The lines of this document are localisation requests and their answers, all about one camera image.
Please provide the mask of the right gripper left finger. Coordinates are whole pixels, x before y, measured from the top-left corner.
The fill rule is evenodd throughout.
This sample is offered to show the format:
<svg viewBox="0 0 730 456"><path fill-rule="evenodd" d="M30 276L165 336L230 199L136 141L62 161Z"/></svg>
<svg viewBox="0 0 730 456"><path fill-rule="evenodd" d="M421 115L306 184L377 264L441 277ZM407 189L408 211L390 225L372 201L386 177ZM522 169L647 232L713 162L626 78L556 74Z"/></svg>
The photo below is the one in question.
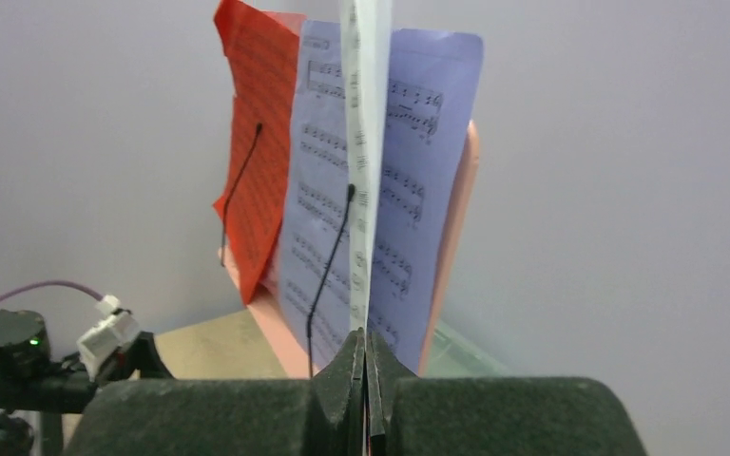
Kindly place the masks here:
<svg viewBox="0 0 730 456"><path fill-rule="evenodd" d="M66 455L359 455L364 332L310 379L132 380L87 406Z"/></svg>

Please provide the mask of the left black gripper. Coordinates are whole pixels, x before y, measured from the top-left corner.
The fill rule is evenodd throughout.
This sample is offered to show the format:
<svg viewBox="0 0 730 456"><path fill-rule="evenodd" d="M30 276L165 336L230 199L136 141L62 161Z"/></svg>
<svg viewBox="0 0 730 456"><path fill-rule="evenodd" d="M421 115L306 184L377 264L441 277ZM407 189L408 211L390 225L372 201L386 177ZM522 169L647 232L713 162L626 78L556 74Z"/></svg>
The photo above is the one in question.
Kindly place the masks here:
<svg viewBox="0 0 730 456"><path fill-rule="evenodd" d="M138 373L142 379L173 379L158 353L152 332L141 332L127 346L115 350L97 370L94 382L105 385L129 379Z"/></svg>

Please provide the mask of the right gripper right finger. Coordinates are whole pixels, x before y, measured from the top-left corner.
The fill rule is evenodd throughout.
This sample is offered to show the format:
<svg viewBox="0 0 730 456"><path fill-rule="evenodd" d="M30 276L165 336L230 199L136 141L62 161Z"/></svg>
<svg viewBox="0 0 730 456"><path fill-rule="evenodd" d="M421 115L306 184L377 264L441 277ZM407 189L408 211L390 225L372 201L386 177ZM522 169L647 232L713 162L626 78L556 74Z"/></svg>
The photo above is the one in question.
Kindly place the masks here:
<svg viewBox="0 0 730 456"><path fill-rule="evenodd" d="M586 377L423 378L367 336L373 455L644 455L622 401Z"/></svg>

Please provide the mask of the pink music stand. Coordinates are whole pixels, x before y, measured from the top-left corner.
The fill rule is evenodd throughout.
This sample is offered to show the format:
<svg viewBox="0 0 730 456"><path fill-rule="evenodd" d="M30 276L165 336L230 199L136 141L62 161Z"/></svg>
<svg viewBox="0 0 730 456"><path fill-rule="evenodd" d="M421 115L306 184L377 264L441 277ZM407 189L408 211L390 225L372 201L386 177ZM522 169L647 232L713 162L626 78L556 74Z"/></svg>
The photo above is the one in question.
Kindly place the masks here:
<svg viewBox="0 0 730 456"><path fill-rule="evenodd" d="M312 123L301 123L299 134L292 140L294 145L299 142L308 143L310 146L317 145L319 151L330 155L337 166L344 169L347 165L346 140L344 139L344 128L340 125L332 129L323 129ZM425 371L428 365L429 352L432 349L432 341L437 320L443 308L444 294L447 290L451 268L454 262L454 255L457 251L458 241L462 230L466 210L468 209L471 190L473 187L479 162L479 144L477 131L474 124L469 125L464 143L463 153L458 165L457 174L454 180L454 187L449 204L449 212L442 239L438 250L436 275L432 290L432 305L430 318L426 333L421 343L421 354L418 367ZM303 262L303 268L310 277L309 283L316 285L324 271L329 254L331 253L331 242L335 240L334 230L342 220L342 210L322 210L319 214L321 219L328 219L331 226L321 231L318 235L303 237L301 235L290 235L288 240L293 246L290 258ZM306 352L306 338L304 330L294 331L284 315L284 306L279 301L279 293L284 291L289 297L298 300L298 309L302 312L308 311L309 299L311 298L298 287L295 292L287 287L285 281L279 280L280 247L276 244L272 255L266 263L264 274L252 295L249 307L259 328L262 330L265 339L270 344L276 358L291 378L305 378L308 375Z"/></svg>

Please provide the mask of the red sheet music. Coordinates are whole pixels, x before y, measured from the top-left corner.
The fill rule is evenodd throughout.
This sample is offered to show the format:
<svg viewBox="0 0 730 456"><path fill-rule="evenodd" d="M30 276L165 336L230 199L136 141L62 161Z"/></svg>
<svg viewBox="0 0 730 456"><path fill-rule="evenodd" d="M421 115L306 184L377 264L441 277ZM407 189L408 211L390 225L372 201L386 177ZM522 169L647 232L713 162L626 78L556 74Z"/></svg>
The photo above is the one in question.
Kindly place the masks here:
<svg viewBox="0 0 730 456"><path fill-rule="evenodd" d="M274 14L222 1L214 17L234 84L227 182L214 207L249 304L279 238L290 162L298 33Z"/></svg>

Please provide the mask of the lavender sheet music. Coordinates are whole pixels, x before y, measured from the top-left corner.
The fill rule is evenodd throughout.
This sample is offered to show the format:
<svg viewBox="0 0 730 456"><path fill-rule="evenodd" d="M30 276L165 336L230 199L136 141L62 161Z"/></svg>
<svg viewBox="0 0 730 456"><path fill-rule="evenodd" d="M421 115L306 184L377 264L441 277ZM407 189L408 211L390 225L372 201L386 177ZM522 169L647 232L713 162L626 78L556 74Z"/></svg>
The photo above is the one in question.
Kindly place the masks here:
<svg viewBox="0 0 730 456"><path fill-rule="evenodd" d="M278 253L278 299L317 369L350 326L345 216L348 159L340 26L301 28L290 126L288 189ZM400 28L391 40L368 327L417 370L432 322L433 292L455 177L484 60L472 33Z"/></svg>

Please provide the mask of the white sheet music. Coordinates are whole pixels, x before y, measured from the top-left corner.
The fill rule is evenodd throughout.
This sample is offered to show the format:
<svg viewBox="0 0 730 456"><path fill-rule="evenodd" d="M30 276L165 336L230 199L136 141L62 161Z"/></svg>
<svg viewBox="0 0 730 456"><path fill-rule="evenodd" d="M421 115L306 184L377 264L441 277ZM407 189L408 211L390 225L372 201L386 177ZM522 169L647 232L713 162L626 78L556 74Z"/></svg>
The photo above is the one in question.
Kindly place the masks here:
<svg viewBox="0 0 730 456"><path fill-rule="evenodd" d="M367 328L386 123L393 2L340 3L349 182L350 329Z"/></svg>

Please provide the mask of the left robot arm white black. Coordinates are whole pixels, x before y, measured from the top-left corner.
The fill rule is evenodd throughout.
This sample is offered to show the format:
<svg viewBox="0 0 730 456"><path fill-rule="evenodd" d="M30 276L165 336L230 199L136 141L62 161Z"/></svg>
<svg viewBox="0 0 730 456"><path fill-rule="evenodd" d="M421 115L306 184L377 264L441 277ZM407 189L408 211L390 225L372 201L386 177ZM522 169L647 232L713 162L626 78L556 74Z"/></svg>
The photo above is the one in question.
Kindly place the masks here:
<svg viewBox="0 0 730 456"><path fill-rule="evenodd" d="M32 311L0 310L0 455L60 455L64 418L80 414L99 389L139 374L166 379L171 372L151 332L119 309L89 328L77 351L50 355L46 321Z"/></svg>

